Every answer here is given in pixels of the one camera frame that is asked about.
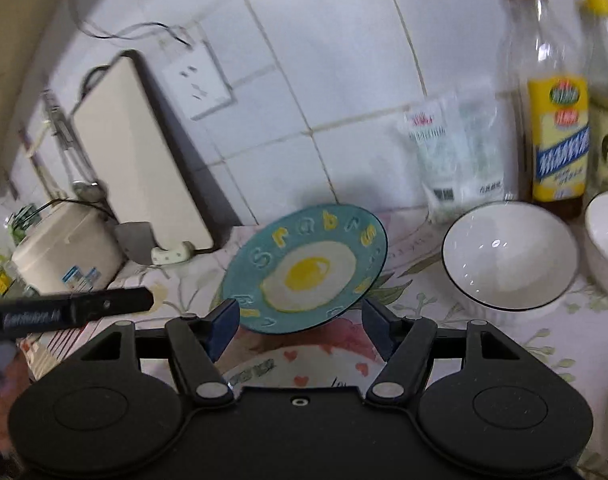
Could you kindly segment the hand with lilac nails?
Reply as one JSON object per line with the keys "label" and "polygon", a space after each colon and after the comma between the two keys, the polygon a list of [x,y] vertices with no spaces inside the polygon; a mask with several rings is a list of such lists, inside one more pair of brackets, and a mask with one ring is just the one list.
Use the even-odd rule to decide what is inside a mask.
{"label": "hand with lilac nails", "polygon": [[8,417],[16,399],[31,385],[30,370],[25,356],[19,352],[5,370],[0,386],[0,453],[12,451],[8,430]]}

